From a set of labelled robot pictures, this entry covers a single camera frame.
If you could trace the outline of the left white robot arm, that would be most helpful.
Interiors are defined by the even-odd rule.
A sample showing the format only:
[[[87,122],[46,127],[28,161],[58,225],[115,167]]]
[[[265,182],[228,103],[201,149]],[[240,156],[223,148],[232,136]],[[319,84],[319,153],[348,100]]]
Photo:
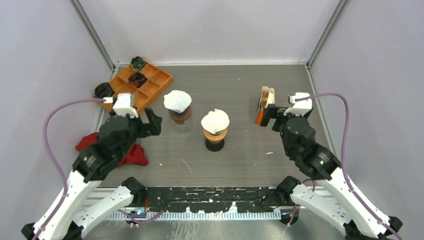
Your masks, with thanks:
[[[111,196],[78,212],[89,195],[118,167],[137,139],[161,134],[162,117],[150,107],[144,111],[148,123],[142,122],[138,114],[112,112],[100,126],[96,141],[76,158],[63,189],[50,208],[37,222],[23,226],[21,233],[27,240],[81,240],[114,211],[130,205],[138,207],[146,201],[146,187],[129,177]]]

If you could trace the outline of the red and black carafe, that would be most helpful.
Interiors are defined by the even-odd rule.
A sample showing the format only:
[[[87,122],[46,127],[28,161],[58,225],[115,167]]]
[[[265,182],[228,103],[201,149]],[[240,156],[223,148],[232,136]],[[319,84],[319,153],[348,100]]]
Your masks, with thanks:
[[[211,142],[208,139],[205,140],[205,146],[209,151],[218,152],[223,149],[225,140],[222,139],[220,142]]]

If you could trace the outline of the light wooden ring holder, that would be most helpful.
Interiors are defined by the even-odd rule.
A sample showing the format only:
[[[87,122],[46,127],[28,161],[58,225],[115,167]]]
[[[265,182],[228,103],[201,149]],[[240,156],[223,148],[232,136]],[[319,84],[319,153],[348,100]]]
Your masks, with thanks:
[[[209,131],[207,131],[206,129],[203,129],[203,135],[206,138],[206,141],[208,143],[211,144],[219,144],[222,140],[224,140],[224,138],[226,137],[228,133],[228,129],[225,128],[224,130],[216,133],[216,134],[212,134]]]

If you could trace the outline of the white paper coffee filter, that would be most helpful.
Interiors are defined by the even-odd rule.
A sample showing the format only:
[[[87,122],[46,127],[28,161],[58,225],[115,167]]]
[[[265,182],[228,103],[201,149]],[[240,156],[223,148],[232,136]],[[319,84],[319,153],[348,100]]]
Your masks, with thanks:
[[[169,111],[177,114],[182,114],[192,102],[191,96],[181,90],[172,90],[170,93],[164,95],[164,107]]]

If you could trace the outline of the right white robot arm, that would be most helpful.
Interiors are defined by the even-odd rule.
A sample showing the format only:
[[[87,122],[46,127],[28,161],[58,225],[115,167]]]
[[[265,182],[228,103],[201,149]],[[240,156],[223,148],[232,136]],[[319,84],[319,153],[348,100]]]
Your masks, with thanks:
[[[350,177],[344,176],[339,159],[316,141],[316,130],[308,122],[312,107],[299,115],[291,110],[268,105],[263,109],[260,126],[266,127],[274,119],[272,130],[279,133],[285,155],[304,175],[324,187],[337,203],[317,195],[292,176],[277,186],[279,202],[310,209],[339,230],[346,240],[387,240],[390,235],[398,236],[402,221],[376,208]]]

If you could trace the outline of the dark wooden dripper stand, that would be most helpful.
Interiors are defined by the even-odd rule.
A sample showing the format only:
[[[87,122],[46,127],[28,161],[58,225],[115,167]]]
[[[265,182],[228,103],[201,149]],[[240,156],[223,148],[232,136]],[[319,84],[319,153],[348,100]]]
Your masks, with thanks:
[[[183,125],[186,120],[188,120],[192,114],[192,108],[189,106],[184,112],[177,113],[172,110],[168,110],[169,117],[177,124]]]

